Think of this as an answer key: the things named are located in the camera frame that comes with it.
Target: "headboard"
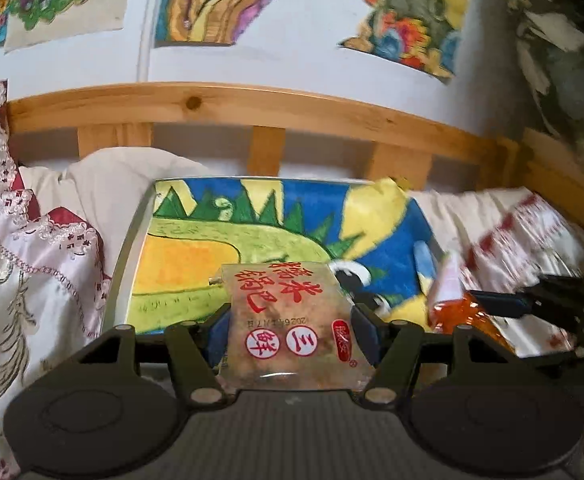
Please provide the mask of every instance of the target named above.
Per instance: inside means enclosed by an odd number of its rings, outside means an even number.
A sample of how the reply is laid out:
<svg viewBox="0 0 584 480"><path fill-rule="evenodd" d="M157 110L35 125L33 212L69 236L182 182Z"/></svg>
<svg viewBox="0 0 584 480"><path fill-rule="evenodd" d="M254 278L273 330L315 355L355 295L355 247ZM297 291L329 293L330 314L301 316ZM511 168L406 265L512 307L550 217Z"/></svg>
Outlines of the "headboard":
<svg viewBox="0 0 584 480"><path fill-rule="evenodd" d="M135 83L66 90L8 103L12 136L76 128L81 158L112 146L151 146L155 123L251 126L248 172L278 174L285 131L373 143L362 178L422 189L435 156L478 166L477 189L538 192L584 228L584 184L533 142L478 137L398 110L293 90L212 83Z"/></svg>

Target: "white wall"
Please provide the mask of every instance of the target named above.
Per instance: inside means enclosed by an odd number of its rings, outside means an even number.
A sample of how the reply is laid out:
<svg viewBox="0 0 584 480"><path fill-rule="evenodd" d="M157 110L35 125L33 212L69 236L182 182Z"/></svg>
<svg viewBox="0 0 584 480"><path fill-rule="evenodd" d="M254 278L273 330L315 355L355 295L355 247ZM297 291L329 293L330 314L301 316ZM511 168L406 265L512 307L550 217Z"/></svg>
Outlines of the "white wall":
<svg viewBox="0 0 584 480"><path fill-rule="evenodd" d="M136 79L147 0L129 0L124 28L3 54L9 98ZM362 0L277 0L232 47L152 50L155 81L258 84L312 91L396 108L469 132L516 135L536 120L516 63L505 0L470 0L448 85L379 57L339 48L368 8Z"/></svg>

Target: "ribbed gray surface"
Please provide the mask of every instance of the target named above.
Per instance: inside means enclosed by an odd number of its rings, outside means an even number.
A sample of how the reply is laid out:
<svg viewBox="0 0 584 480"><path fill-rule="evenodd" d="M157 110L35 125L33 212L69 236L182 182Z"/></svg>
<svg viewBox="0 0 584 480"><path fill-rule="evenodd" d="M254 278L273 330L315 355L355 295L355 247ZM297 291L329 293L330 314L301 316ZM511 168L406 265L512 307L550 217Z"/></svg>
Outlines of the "ribbed gray surface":
<svg viewBox="0 0 584 480"><path fill-rule="evenodd" d="M40 479L27 474L27 480ZM243 392L199 413L162 457L121 480L461 480L478 477L433 460L390 413L345 392ZM555 471L539 480L568 480Z"/></svg>

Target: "screw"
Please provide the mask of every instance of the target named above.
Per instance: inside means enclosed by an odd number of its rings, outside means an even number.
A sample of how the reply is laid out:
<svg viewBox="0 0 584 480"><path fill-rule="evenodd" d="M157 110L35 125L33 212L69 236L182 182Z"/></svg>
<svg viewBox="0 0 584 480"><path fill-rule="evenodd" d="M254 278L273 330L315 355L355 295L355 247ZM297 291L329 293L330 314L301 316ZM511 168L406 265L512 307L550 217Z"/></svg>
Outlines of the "screw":
<svg viewBox="0 0 584 480"><path fill-rule="evenodd" d="M365 398L375 404L390 404L396 399L396 392L390 388L371 388L365 392Z"/></svg>
<svg viewBox="0 0 584 480"><path fill-rule="evenodd" d="M216 388L197 388L189 396L198 404L213 404L223 398L223 394Z"/></svg>

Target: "transparent plastic packaging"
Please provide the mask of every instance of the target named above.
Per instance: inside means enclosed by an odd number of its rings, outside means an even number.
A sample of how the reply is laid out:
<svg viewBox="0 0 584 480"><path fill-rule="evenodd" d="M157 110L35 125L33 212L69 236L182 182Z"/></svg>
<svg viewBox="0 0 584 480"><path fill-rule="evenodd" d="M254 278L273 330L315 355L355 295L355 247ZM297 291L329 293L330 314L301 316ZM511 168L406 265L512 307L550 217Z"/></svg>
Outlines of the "transparent plastic packaging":
<svg viewBox="0 0 584 480"><path fill-rule="evenodd" d="M224 265L232 298L219 380L240 389L361 390L374 369L350 323L351 305L326 264Z"/></svg>

